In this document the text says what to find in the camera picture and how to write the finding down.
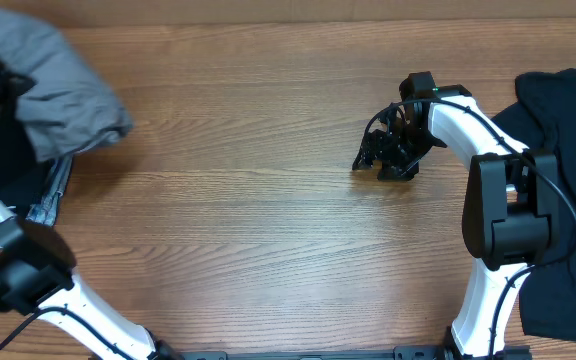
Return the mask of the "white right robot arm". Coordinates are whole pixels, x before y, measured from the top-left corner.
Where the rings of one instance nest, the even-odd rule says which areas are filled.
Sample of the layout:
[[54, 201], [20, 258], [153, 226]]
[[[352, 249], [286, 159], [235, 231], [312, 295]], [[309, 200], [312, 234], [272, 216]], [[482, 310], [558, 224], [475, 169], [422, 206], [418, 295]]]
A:
[[429, 72], [410, 74], [401, 100], [367, 124], [354, 170], [381, 167], [381, 181], [409, 181], [434, 147], [454, 152], [468, 171], [461, 217], [473, 258], [460, 311], [438, 346], [398, 346], [397, 359], [528, 359], [505, 330], [520, 289], [559, 240], [554, 157], [495, 125], [461, 85], [439, 87]]

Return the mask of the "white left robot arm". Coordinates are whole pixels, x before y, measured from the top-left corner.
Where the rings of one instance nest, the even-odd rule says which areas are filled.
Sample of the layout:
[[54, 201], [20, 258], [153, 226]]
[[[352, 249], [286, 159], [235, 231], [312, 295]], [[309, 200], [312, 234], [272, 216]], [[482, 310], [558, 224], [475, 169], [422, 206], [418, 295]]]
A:
[[[17, 98], [34, 85], [0, 61], [0, 125], [11, 123]], [[106, 303], [77, 273], [76, 264], [54, 228], [17, 217], [0, 200], [0, 313], [28, 315], [0, 343], [0, 351], [42, 320], [79, 341], [96, 359], [184, 359]]]

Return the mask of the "grey shorts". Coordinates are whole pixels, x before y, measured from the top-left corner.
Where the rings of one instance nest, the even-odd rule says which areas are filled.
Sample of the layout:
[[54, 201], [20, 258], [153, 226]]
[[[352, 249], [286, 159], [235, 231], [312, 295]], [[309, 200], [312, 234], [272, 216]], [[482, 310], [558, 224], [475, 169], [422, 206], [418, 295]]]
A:
[[51, 24], [0, 8], [0, 60], [35, 81], [16, 119], [39, 162], [114, 145], [133, 129], [120, 98]]

